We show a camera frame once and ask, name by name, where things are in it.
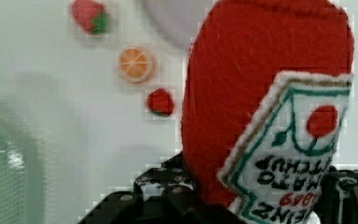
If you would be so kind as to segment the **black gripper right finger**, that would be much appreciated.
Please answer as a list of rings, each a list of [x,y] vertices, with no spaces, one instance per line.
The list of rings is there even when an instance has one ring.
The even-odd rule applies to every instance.
[[[328,169],[313,208],[321,224],[358,224],[358,169]]]

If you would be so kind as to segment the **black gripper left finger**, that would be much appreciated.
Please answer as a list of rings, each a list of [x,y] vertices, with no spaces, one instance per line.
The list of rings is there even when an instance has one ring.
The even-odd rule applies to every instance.
[[[78,224],[244,224],[200,197],[181,153],[139,175],[131,191],[105,196]]]

